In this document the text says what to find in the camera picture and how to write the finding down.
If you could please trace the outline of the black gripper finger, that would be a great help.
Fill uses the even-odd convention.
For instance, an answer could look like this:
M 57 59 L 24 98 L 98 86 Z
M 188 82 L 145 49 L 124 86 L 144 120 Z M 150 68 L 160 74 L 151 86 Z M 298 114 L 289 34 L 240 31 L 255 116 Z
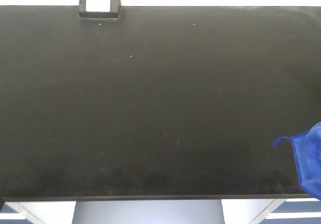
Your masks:
M 4 200 L 0 198 L 0 210 L 2 210 L 4 203 Z

